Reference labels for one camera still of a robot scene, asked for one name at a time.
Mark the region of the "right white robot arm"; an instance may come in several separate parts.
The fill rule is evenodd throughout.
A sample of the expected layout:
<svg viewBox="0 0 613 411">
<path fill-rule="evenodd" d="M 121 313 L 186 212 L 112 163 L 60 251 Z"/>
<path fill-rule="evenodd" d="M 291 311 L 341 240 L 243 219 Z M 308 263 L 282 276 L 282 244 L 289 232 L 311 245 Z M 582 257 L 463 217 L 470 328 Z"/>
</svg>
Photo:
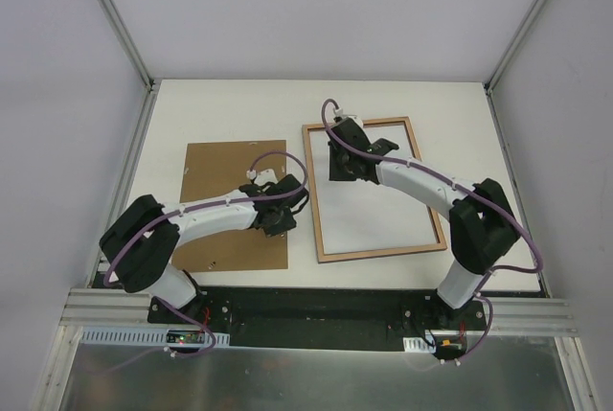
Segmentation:
<svg viewBox="0 0 613 411">
<path fill-rule="evenodd" d="M 399 146 L 385 138 L 370 141 L 351 117 L 337 117 L 327 130 L 329 179 L 363 181 L 407 194 L 444 217 L 450 228 L 454 262 L 436 289 L 433 322 L 453 329 L 465 318 L 465 305 L 495 263 L 519 240 L 514 215 L 501 185 L 488 178 L 466 188 L 423 163 L 390 154 Z"/>
</svg>

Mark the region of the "brown cardboard backing board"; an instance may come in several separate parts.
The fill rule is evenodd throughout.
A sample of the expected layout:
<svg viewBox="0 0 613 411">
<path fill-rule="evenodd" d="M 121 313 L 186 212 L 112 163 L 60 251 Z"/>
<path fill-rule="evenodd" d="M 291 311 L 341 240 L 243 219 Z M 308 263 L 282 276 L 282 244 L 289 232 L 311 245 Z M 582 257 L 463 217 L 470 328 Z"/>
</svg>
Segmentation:
<svg viewBox="0 0 613 411">
<path fill-rule="evenodd" d="M 253 161 L 271 150 L 285 150 L 284 140 L 189 143 L 180 200 L 204 200 L 226 194 L 248 182 Z M 288 268 L 287 239 L 262 231 L 229 231 L 181 246 L 173 265 L 196 272 L 280 270 Z"/>
</svg>

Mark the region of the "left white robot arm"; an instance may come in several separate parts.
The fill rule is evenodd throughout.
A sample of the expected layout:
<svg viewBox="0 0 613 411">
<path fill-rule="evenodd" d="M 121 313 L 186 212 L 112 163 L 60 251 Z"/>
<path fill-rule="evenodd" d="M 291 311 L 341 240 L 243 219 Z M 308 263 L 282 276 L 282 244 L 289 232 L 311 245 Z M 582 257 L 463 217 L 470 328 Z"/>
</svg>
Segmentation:
<svg viewBox="0 0 613 411">
<path fill-rule="evenodd" d="M 109 263 L 104 282 L 115 277 L 127 293 L 146 292 L 166 302 L 180 323 L 202 312 L 199 289 L 172 263 L 184 245 L 220 233 L 260 230 L 266 237 L 296 227 L 295 215 L 309 200 L 306 185 L 288 174 L 281 180 L 263 171 L 231 192 L 199 201 L 164 204 L 151 194 L 134 200 L 99 240 Z"/>
</svg>

